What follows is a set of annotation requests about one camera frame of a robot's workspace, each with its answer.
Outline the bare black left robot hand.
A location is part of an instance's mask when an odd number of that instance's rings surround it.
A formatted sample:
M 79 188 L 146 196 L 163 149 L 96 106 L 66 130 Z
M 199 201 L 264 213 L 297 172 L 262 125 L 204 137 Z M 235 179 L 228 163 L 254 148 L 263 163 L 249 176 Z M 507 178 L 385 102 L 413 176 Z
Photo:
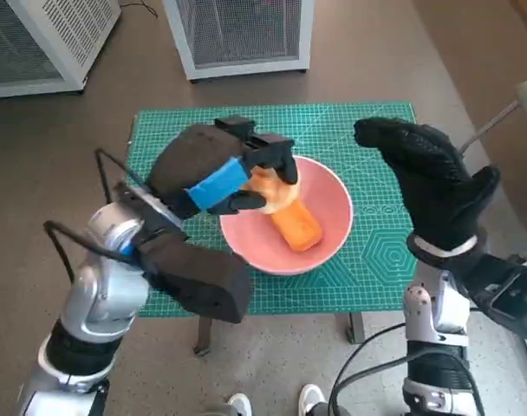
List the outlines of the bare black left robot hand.
M 294 141 L 259 133 L 252 119 L 232 115 L 211 125 L 187 127 L 156 159 L 146 184 L 175 215 L 185 220 L 207 211 L 235 215 L 266 206 L 265 197 L 244 186 L 253 169 L 272 169 L 287 185 L 298 181 Z

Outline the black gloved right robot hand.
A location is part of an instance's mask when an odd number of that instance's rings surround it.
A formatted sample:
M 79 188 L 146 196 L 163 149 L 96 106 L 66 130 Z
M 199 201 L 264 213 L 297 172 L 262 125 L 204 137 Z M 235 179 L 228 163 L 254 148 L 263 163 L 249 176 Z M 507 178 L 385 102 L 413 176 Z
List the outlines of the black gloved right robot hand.
M 496 167 L 470 174 L 445 133 L 400 119 L 356 121 L 355 142 L 380 151 L 394 172 L 419 248 L 453 257 L 478 244 L 479 216 L 500 181 Z

